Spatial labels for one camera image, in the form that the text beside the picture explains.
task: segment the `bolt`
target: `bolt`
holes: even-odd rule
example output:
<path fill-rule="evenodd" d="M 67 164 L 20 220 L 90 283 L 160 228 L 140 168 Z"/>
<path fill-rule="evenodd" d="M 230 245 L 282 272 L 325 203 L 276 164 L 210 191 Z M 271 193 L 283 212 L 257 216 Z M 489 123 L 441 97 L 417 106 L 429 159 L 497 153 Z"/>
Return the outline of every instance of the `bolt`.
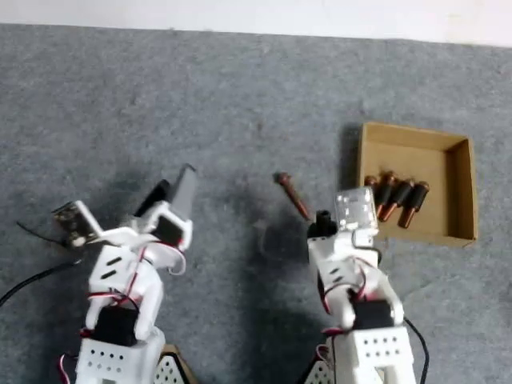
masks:
<path fill-rule="evenodd" d="M 382 209 L 388 203 L 393 192 L 393 186 L 397 180 L 397 174 L 390 171 L 384 177 L 384 184 L 378 189 L 377 195 L 375 196 L 375 205 L 377 207 L 377 217 L 380 217 Z"/>
<path fill-rule="evenodd" d="M 410 222 L 416 212 L 422 208 L 423 202 L 425 201 L 426 194 L 429 193 L 430 186 L 427 182 L 419 182 L 414 186 L 410 192 L 410 196 L 406 200 L 404 207 L 404 213 L 398 222 L 398 225 L 402 228 L 409 228 Z"/>
<path fill-rule="evenodd" d="M 410 195 L 410 192 L 413 190 L 413 187 L 414 180 L 410 178 L 403 180 L 398 184 L 397 189 L 391 196 L 390 205 L 384 209 L 380 217 L 383 222 L 387 222 L 394 210 L 400 208 L 404 204 L 407 197 Z"/>
<path fill-rule="evenodd" d="M 282 186 L 282 188 L 290 198 L 291 202 L 294 204 L 295 208 L 297 208 L 301 216 L 305 220 L 311 221 L 310 212 L 308 211 L 306 204 L 304 204 L 304 201 L 301 199 L 301 197 L 295 190 L 291 182 L 291 176 L 287 172 L 280 172 L 276 174 L 274 178 L 276 183 Z"/>

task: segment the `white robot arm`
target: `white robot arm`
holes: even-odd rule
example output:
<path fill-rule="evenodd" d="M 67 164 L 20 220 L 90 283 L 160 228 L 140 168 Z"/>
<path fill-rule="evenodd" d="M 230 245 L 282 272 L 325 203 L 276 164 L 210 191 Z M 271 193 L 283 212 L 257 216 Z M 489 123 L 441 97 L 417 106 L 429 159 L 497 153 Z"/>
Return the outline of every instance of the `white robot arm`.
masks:
<path fill-rule="evenodd" d="M 415 384 L 403 306 L 373 248 L 378 224 L 371 188 L 341 192 L 336 208 L 338 222 L 319 211 L 308 231 L 310 268 L 337 326 L 326 330 L 304 382 Z"/>
<path fill-rule="evenodd" d="M 162 180 L 134 216 L 110 230 L 103 230 L 80 201 L 54 212 L 74 246 L 107 243 L 89 278 L 90 307 L 82 332 L 77 384 L 160 382 L 155 371 L 165 337 L 155 326 L 163 298 L 157 270 L 185 272 L 183 252 L 192 240 L 190 211 L 195 187 L 194 168 L 184 166 L 172 187 Z M 179 377 L 173 382 L 187 383 L 179 370 L 174 374 Z"/>

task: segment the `brown cardboard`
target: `brown cardboard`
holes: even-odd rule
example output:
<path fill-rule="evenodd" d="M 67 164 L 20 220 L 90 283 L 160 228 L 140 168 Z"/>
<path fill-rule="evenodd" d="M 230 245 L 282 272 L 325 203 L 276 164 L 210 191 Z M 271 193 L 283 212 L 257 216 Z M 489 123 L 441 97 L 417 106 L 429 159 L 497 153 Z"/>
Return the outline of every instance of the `brown cardboard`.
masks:
<path fill-rule="evenodd" d="M 195 376 L 192 374 L 192 370 L 189 368 L 189 366 L 186 364 L 185 360 L 183 360 L 183 357 L 179 353 L 179 349 L 173 345 L 173 344 L 167 344 L 163 347 L 162 355 L 174 353 L 178 356 L 180 363 L 182 364 L 183 372 L 185 373 L 186 378 L 188 379 L 188 382 L 190 384 L 198 384 L 198 380 L 195 378 Z"/>
<path fill-rule="evenodd" d="M 408 229 L 398 226 L 402 209 L 379 225 L 379 237 L 465 246 L 478 237 L 473 143 L 466 137 L 409 126 L 368 122 L 362 128 L 358 184 L 393 170 L 424 180 L 430 192 Z"/>

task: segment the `cable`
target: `cable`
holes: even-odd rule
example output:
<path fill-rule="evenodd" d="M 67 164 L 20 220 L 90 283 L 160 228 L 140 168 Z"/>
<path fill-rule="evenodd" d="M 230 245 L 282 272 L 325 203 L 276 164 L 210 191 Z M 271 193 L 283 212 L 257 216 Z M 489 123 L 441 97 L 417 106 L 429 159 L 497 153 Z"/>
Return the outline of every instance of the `cable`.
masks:
<path fill-rule="evenodd" d="M 26 226 L 25 224 L 22 224 L 21 222 L 18 222 L 18 221 L 16 221 L 16 225 L 19 226 L 22 230 L 24 230 L 28 234 L 35 236 L 36 238 L 40 238 L 41 240 L 44 240 L 45 242 L 52 242 L 54 244 L 59 244 L 60 246 L 67 248 L 65 241 L 55 240 L 54 238 L 48 238 L 46 236 L 38 234 L 35 230 L 30 229 L 28 226 Z"/>
<path fill-rule="evenodd" d="M 425 354 L 425 362 L 423 364 L 423 371 L 422 371 L 422 378 L 420 379 L 419 381 L 419 384 L 425 384 L 425 380 L 426 380 L 426 374 L 428 373 L 428 370 L 429 370 L 429 363 L 430 363 L 430 354 L 429 354 L 429 349 L 427 348 L 426 346 L 426 341 L 422 335 L 422 333 L 418 330 L 418 328 L 416 328 L 414 326 L 414 324 L 412 323 L 411 320 L 409 320 L 408 318 L 404 317 L 403 318 L 404 322 L 407 323 L 407 325 L 413 330 L 413 332 L 416 333 L 416 336 L 418 336 L 419 338 L 419 342 L 422 344 L 422 347 L 423 347 L 423 353 Z"/>
<path fill-rule="evenodd" d="M 137 303 L 135 302 L 135 300 L 133 300 L 130 296 L 128 296 L 127 294 L 124 294 L 124 293 L 121 293 L 121 292 L 94 292 L 92 294 L 89 294 L 89 296 L 87 296 L 87 298 L 89 300 L 91 300 L 92 298 L 122 298 L 123 301 L 124 300 L 128 300 L 131 302 L 131 304 L 134 306 L 135 310 L 140 313 L 140 309 L 137 305 Z"/>
<path fill-rule="evenodd" d="M 355 230 L 352 231 L 352 247 L 356 250 L 372 250 L 373 252 L 377 252 L 377 264 L 380 264 L 382 261 L 382 252 L 379 248 L 374 246 L 356 246 L 355 245 Z"/>
<path fill-rule="evenodd" d="M 41 280 L 45 277 L 50 276 L 51 274 L 56 274 L 57 272 L 63 272 L 64 270 L 68 270 L 70 268 L 73 268 L 74 266 L 77 266 L 82 262 L 81 259 L 75 260 L 74 262 L 64 262 L 63 264 L 59 264 L 57 266 L 52 266 L 51 268 L 48 268 L 47 270 L 44 270 L 43 272 L 39 272 L 38 274 L 35 274 L 31 278 L 28 278 L 27 280 L 24 280 L 11 288 L 6 294 L 0 298 L 0 307 L 2 307 L 7 300 L 9 300 L 16 292 L 18 292 L 21 288 L 28 286 L 29 284 L 36 282 L 38 280 Z"/>

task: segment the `screw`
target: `screw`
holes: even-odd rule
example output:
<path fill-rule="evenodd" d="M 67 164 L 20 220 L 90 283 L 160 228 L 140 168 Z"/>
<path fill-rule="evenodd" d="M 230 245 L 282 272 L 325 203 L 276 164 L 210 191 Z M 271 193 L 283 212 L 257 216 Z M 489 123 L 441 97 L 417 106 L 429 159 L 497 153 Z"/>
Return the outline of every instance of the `screw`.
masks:
<path fill-rule="evenodd" d="M 377 186 L 378 186 L 378 180 L 375 176 L 366 176 L 365 177 L 365 186 L 369 186 L 374 193 L 374 199 L 375 194 L 377 193 Z"/>
<path fill-rule="evenodd" d="M 390 205 L 384 209 L 380 219 L 387 222 L 395 209 L 400 208 L 406 201 L 407 196 L 413 190 L 414 181 L 412 179 L 403 180 L 398 184 L 396 191 L 391 195 Z"/>
<path fill-rule="evenodd" d="M 377 195 L 375 196 L 377 217 L 380 217 L 382 209 L 390 200 L 393 186 L 397 178 L 397 174 L 393 171 L 388 172 L 384 177 L 384 184 L 378 189 Z"/>
<path fill-rule="evenodd" d="M 311 221 L 310 212 L 308 211 L 306 204 L 304 204 L 304 201 L 298 195 L 293 184 L 291 183 L 291 176 L 287 172 L 280 172 L 274 176 L 274 179 L 277 184 L 282 186 L 282 188 L 284 189 L 284 191 L 290 198 L 291 202 L 294 204 L 295 208 L 297 208 L 297 210 L 301 214 L 301 216 L 305 220 L 310 222 Z"/>
<path fill-rule="evenodd" d="M 406 210 L 403 212 L 398 225 L 402 228 L 409 228 L 410 222 L 416 212 L 422 208 L 422 204 L 425 201 L 426 194 L 429 193 L 430 186 L 427 182 L 419 182 L 414 186 L 409 198 L 404 204 Z"/>

